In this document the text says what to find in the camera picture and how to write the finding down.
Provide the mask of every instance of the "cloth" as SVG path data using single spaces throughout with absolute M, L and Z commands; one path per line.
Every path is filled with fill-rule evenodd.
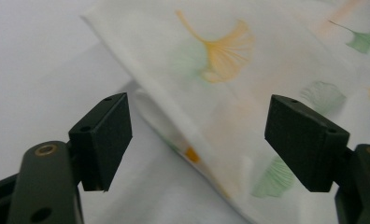
M 354 35 L 346 45 L 320 32 L 342 5 L 307 14 L 310 2 L 103 0 L 84 15 L 142 87 L 145 120 L 252 223 L 337 222 L 336 186 L 308 192 L 264 141 L 271 94 L 350 131 L 350 147 L 370 144 L 370 60 L 356 60 L 370 33 L 329 22 Z

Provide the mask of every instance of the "fabric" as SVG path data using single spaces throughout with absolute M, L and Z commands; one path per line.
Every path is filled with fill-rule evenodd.
M 370 28 L 345 28 L 338 10 L 317 0 L 103 0 L 84 18 L 142 87 L 145 120 L 240 214 L 317 224 L 337 222 L 336 186 L 308 192 L 263 132 L 280 94 L 350 131 L 350 147 L 370 144 L 370 59 L 356 60 L 370 55 Z M 327 18 L 343 21 L 314 28 Z

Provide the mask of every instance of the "white fabric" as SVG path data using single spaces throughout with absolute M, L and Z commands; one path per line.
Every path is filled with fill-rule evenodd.
M 269 99 L 300 100 L 350 131 L 350 147 L 370 144 L 370 60 L 354 63 L 360 52 L 348 56 L 350 47 L 314 28 L 340 5 L 319 3 L 319 17 L 301 13 L 310 1 L 281 3 L 103 0 L 85 20 L 142 87 L 136 103 L 144 118 L 239 213 L 255 223 L 336 223 L 335 187 L 309 193 L 291 174 L 280 192 L 269 182 L 281 167 L 263 139 Z M 233 32 L 239 24 L 242 35 Z M 230 43 L 231 55 L 245 59 L 238 73 L 206 44 L 230 34 L 244 38 Z

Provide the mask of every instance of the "printed cloth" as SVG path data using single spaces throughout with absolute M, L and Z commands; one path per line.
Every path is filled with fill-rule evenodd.
M 102 0 L 84 18 L 141 86 L 142 116 L 240 214 L 337 223 L 336 186 L 308 192 L 264 125 L 279 94 L 370 144 L 370 1 Z

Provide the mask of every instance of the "white table surface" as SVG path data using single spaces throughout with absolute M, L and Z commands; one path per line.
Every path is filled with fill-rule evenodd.
M 134 138 L 110 191 L 81 192 L 86 223 L 248 223 L 139 117 L 135 83 L 79 17 L 92 3 L 0 1 L 0 179 L 28 148 L 67 141 L 100 100 L 128 91 Z

